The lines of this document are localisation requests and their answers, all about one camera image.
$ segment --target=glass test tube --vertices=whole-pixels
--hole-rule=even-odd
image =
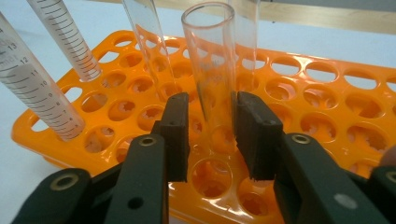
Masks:
[[[228,0],[235,10],[235,50],[239,66],[236,66],[237,90],[255,89],[254,70],[257,52],[257,20],[261,0]]]
[[[1,13],[0,81],[64,141],[84,129],[83,119]]]
[[[181,20],[212,149],[233,150],[233,8],[223,3],[202,3],[187,9]]]
[[[91,81],[102,73],[62,0],[27,0],[72,64],[81,81]]]
[[[148,71],[162,100],[178,92],[153,0],[122,0]]]

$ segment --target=light blue surface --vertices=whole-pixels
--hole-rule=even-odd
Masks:
[[[121,4],[83,0],[66,0],[65,4],[90,48],[114,31],[131,29]],[[27,2],[0,0],[0,10],[53,79],[71,68]],[[158,12],[165,35],[183,36],[181,11]],[[396,67],[396,35],[261,21],[259,47]],[[26,106],[2,84],[0,105],[0,223],[9,223],[36,185],[58,169],[10,139],[13,122]]]

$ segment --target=test tube rack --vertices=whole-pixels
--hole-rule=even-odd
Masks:
[[[237,149],[207,147],[185,39],[166,37],[165,43],[177,87],[190,96],[188,183],[169,184],[171,214],[189,222],[281,223],[273,182],[250,180]],[[34,131],[38,117],[26,110],[12,138],[60,167],[97,175],[124,160],[131,140],[161,119],[165,102],[133,32],[109,35],[92,53],[103,68],[99,78],[81,82],[70,70],[57,82],[64,93],[81,91],[72,104],[85,120],[83,133],[65,142],[49,128]],[[105,60],[108,55],[114,59]],[[244,63],[237,66],[243,70]],[[315,137],[342,168],[367,177],[396,145],[396,69],[268,49],[258,49],[256,66],[253,89],[244,90],[244,73],[236,77],[238,88],[260,96],[285,133]],[[279,72],[278,66],[294,71]]]

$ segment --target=measurement scale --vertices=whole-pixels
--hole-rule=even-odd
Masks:
[[[102,70],[93,57],[62,0],[27,0],[72,64],[81,81],[99,77]]]
[[[82,132],[83,119],[1,12],[0,81],[64,141]]]

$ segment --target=clear test tube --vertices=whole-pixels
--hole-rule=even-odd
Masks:
[[[261,0],[228,0],[235,10],[236,91],[254,91],[257,52],[257,20]]]
[[[232,152],[235,144],[233,8],[224,3],[202,3],[187,9],[181,20],[211,148]]]
[[[1,13],[0,81],[64,141],[84,129],[83,119]]]
[[[157,93],[166,100],[178,92],[153,0],[122,0]]]
[[[84,38],[62,0],[27,0],[72,64],[81,81],[91,81],[102,73]]]

